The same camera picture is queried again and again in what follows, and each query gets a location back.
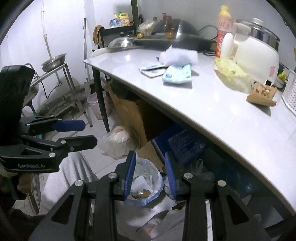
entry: pink trash bin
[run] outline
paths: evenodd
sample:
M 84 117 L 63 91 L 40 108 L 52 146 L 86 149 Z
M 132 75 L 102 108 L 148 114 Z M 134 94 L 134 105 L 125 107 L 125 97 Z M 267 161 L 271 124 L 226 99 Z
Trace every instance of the pink trash bin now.
M 103 97 L 104 97 L 107 117 L 109 117 L 110 114 L 111 114 L 111 108 L 110 108 L 109 100 L 108 100 L 108 97 L 107 97 L 107 94 L 106 94 L 105 91 L 103 91 Z M 98 120 L 102 120 L 103 118 L 102 118 L 102 115 L 101 115 L 100 106 L 99 106 L 99 102 L 98 102 L 98 97 L 97 97 L 96 93 L 91 94 L 87 98 L 87 102 L 89 103 L 91 109 L 93 110 L 94 115 L 96 116 L 96 118 Z

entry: brown cloth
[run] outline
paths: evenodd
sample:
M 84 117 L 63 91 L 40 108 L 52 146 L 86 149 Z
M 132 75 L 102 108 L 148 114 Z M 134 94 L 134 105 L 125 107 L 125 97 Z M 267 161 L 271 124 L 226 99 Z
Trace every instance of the brown cloth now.
M 101 46 L 102 44 L 102 40 L 101 40 L 101 36 L 98 39 L 98 32 L 100 30 L 100 28 L 102 28 L 102 25 L 98 25 L 94 28 L 94 35 L 93 35 L 93 41 L 95 44 L 99 44 Z

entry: dish soap bottle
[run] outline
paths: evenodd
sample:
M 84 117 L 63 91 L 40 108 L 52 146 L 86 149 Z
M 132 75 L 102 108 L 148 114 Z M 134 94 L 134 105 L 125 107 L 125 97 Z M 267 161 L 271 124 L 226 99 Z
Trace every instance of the dish soap bottle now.
M 228 12 L 228 7 L 222 5 L 221 12 L 219 13 L 219 25 L 218 25 L 218 38 L 217 38 L 217 49 L 216 57 L 220 58 L 220 51 L 222 46 L 222 41 L 227 33 L 232 32 L 232 17 Z

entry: white plastic basket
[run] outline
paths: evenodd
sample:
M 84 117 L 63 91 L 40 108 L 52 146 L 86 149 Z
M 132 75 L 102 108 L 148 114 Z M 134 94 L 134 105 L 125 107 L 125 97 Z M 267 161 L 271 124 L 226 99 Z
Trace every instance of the white plastic basket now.
M 290 70 L 288 82 L 281 96 L 287 108 L 296 116 L 296 74 Z

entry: metal strainer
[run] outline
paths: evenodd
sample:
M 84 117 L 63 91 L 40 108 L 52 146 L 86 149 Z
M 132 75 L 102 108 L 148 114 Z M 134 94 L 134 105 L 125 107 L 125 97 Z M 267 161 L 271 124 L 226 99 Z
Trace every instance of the metal strainer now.
M 46 73 L 51 72 L 52 70 L 56 69 L 57 67 L 61 66 L 66 60 L 66 54 L 60 54 L 58 56 L 55 56 L 49 60 L 46 60 L 44 63 L 42 63 L 42 70 Z

